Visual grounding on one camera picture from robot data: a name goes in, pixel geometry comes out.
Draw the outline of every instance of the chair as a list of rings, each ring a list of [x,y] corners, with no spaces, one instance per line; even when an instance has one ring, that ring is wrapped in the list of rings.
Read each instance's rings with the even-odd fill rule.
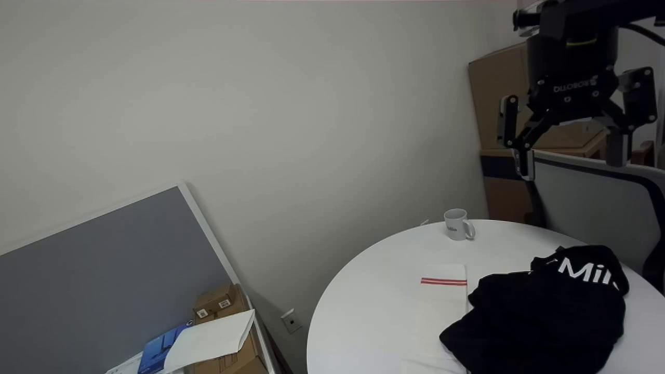
[[[665,170],[548,152],[534,160],[548,227],[611,246],[662,293]]]

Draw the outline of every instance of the cable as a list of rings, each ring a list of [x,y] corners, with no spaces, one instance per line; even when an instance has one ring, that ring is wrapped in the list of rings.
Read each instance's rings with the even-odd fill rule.
[[[636,32],[639,32],[639,35],[665,46],[665,37],[660,37],[658,32],[654,32],[654,31],[651,31],[647,27],[639,27],[639,24],[634,24],[634,22],[627,22],[627,24],[621,24],[621,27],[630,29],[630,31],[636,31]]]

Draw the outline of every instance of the white round table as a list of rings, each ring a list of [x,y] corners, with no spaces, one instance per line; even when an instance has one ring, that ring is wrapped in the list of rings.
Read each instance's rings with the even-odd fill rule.
[[[392,235],[354,258],[322,293],[307,334],[309,374],[465,372],[438,334],[469,310],[468,293],[497,271],[580,244],[559,232],[473,219],[476,240],[451,240],[443,223]],[[665,299],[634,270],[626,333],[602,374],[665,372]],[[424,279],[465,279],[468,287]]]

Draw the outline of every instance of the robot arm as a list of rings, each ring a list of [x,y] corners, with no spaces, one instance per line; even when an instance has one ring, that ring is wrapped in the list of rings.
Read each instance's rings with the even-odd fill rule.
[[[527,40],[527,107],[534,116],[515,132],[518,97],[501,106],[501,142],[518,158],[522,179],[531,179],[531,148],[551,126],[597,119],[609,132],[609,158],[624,165],[630,134],[656,119],[652,69],[616,75],[617,27],[656,16],[665,21],[665,0],[544,0],[538,13],[518,11],[515,29],[537,27]],[[624,110],[611,101],[624,94]]]

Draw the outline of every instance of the blue object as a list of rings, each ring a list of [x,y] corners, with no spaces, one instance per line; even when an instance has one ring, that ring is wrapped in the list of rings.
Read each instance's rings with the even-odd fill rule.
[[[179,334],[189,326],[191,322],[179,324],[164,334],[148,341],[148,344],[144,347],[139,374],[157,374],[160,370],[164,370],[169,348],[173,347],[175,338],[179,338]]]

